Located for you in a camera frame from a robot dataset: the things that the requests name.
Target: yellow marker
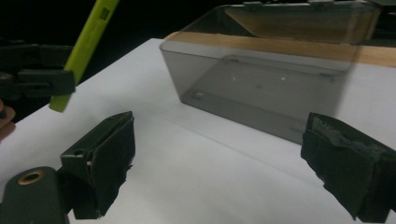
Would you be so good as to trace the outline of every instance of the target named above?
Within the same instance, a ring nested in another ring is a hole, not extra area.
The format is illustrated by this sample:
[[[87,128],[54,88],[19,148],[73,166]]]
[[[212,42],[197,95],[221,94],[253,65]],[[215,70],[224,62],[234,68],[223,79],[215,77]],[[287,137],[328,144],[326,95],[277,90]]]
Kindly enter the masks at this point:
[[[64,66],[64,70],[73,71],[75,85],[79,83],[85,69],[96,49],[96,46],[106,29],[114,10],[120,0],[97,0],[90,17],[78,37],[76,45]],[[64,112],[71,95],[52,96],[49,108]]]

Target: transparent container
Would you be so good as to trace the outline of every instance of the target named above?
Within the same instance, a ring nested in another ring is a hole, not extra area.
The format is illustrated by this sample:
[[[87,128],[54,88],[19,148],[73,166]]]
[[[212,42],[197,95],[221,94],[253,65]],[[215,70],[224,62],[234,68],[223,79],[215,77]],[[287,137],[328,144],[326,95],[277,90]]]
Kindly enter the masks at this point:
[[[216,7],[161,45],[180,101],[302,143],[337,112],[379,9],[363,1]]]

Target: white tabletop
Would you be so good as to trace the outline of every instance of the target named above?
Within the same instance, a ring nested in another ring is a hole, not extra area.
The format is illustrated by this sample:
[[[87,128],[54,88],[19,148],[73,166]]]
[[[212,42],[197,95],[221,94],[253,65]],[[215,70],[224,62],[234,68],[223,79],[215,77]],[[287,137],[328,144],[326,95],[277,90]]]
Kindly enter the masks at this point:
[[[150,39],[79,85],[64,113],[45,106],[18,122],[0,145],[0,196],[12,176],[59,168],[82,135],[132,110],[136,156],[119,197],[105,217],[70,213],[71,223],[360,223],[322,187],[299,145],[183,105],[162,42]],[[338,115],[393,148],[395,71],[357,66]],[[391,212],[387,223],[395,221]]]

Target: wooden edge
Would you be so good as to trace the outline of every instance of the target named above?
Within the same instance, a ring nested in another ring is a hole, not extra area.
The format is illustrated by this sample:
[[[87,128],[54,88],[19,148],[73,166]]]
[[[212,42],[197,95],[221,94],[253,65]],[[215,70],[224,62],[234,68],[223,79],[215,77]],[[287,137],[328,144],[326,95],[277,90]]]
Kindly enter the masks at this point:
[[[174,32],[168,35],[165,40],[339,61],[351,61],[352,55],[356,53],[356,46],[249,36]],[[396,48],[361,46],[355,62],[395,67]]]

